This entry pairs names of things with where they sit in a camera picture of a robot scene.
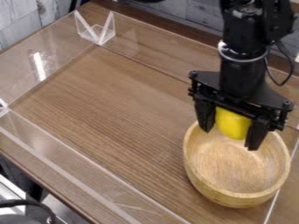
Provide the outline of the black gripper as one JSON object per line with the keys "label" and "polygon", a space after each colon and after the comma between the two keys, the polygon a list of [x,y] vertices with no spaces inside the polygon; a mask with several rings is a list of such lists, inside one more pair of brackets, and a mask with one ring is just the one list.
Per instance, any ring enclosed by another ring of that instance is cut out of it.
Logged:
{"label": "black gripper", "polygon": [[293,104],[266,84],[268,47],[256,52],[233,50],[218,42],[220,70],[188,74],[188,95],[194,104],[197,122],[208,133],[214,124],[216,108],[222,108],[250,120],[245,147],[256,151],[268,131],[281,130]]}

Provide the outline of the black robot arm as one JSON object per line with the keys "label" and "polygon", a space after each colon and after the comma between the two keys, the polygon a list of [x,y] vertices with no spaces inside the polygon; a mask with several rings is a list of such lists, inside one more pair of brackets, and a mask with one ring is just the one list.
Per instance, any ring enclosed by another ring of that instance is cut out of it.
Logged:
{"label": "black robot arm", "polygon": [[222,38],[218,42],[220,70],[189,72],[188,95],[197,124],[208,132],[216,109],[244,116],[250,124],[244,146],[254,151],[266,133],[281,130],[292,102],[266,84],[270,46],[292,32],[294,13],[289,0],[218,0]]}

